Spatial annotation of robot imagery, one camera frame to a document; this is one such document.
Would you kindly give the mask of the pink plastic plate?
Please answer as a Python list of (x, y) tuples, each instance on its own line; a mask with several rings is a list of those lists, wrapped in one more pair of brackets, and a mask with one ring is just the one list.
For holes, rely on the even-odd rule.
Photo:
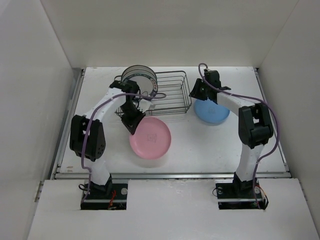
[(170, 149), (172, 142), (168, 126), (156, 117), (144, 117), (129, 143), (134, 153), (142, 159), (156, 160), (163, 157)]

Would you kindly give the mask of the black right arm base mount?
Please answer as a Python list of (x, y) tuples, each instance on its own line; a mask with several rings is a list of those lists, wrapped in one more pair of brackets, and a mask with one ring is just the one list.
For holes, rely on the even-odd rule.
[(218, 181), (214, 191), (220, 210), (265, 210), (269, 205), (269, 199), (259, 185), (239, 192), (232, 182)]

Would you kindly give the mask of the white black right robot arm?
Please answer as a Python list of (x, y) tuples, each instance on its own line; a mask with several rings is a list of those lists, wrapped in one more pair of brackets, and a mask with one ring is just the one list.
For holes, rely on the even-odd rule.
[(220, 74), (216, 70), (199, 69), (197, 78), (189, 96), (227, 108), (238, 117), (238, 137), (242, 143), (239, 165), (234, 173), (232, 193), (243, 197), (250, 189), (254, 189), (259, 163), (270, 153), (262, 155), (262, 151), (274, 135), (271, 110), (267, 103), (259, 98), (239, 95), (222, 86)]

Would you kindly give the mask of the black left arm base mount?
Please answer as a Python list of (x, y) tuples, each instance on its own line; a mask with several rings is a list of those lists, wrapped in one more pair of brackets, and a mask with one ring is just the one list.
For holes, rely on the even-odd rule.
[(80, 203), (81, 210), (126, 210), (128, 183), (116, 182), (111, 190), (90, 190), (88, 196)]

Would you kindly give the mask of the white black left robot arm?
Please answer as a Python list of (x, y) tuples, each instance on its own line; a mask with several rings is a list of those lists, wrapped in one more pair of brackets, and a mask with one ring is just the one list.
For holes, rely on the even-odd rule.
[(134, 104), (140, 97), (141, 90), (135, 81), (115, 80), (96, 106), (83, 115), (74, 115), (71, 120), (69, 148), (81, 158), (81, 167), (89, 173), (88, 186), (84, 189), (95, 192), (100, 198), (107, 198), (112, 192), (111, 174), (105, 161), (99, 160), (106, 149), (102, 120), (120, 108), (121, 122), (133, 135), (146, 115)]

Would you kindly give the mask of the blue plastic plate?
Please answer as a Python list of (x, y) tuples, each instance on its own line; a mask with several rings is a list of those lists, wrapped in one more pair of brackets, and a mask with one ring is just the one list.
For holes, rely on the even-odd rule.
[(200, 120), (209, 124), (221, 124), (228, 118), (230, 114), (229, 109), (222, 105), (216, 104), (209, 99), (197, 99), (193, 108), (196, 116)]

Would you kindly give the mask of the aluminium front rail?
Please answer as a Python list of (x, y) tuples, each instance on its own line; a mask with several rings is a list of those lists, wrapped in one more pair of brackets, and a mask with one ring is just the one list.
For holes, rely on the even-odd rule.
[[(126, 180), (181, 180), (181, 179), (232, 179), (233, 173), (111, 173), (113, 179)], [(86, 179), (87, 173), (54, 173), (51, 180), (80, 180)], [(257, 174), (258, 178), (265, 179), (287, 179), (292, 175), (289, 171), (285, 172), (260, 172)]]

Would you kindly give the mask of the white plate green patterned rim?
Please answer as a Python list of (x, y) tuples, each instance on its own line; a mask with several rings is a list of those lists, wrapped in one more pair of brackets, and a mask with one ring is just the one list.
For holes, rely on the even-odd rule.
[(155, 97), (158, 93), (157, 77), (147, 73), (133, 73), (125, 75), (121, 81), (128, 83), (129, 81), (136, 82), (139, 86), (140, 92), (150, 97)]

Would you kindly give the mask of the grey rimmed plate at back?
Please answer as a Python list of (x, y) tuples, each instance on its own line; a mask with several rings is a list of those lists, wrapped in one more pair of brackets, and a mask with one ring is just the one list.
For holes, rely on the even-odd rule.
[(126, 77), (132, 75), (132, 74), (145, 74), (149, 77), (152, 77), (153, 79), (156, 79), (156, 73), (148, 66), (145, 66), (145, 65), (140, 65), (140, 64), (136, 64), (136, 65), (132, 65), (132, 66), (129, 66), (127, 67), (120, 79), (122, 81), (124, 81), (126, 79)]

